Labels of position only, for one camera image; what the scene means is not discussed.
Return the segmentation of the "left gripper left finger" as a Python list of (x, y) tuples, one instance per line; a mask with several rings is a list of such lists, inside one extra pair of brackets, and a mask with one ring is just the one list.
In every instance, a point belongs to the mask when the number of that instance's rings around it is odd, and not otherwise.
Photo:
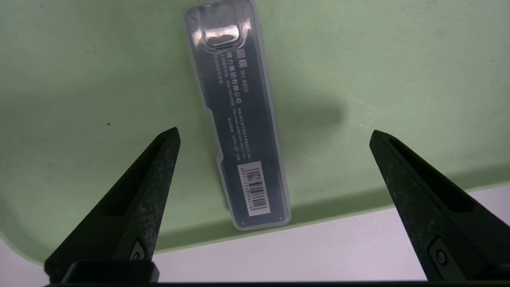
[(180, 134), (160, 133), (44, 262), (50, 281), (157, 281), (152, 262)]

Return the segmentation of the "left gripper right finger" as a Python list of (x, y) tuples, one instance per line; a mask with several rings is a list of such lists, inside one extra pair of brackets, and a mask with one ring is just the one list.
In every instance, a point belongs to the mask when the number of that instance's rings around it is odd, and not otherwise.
[(369, 147), (428, 280), (509, 280), (507, 224), (394, 136)]

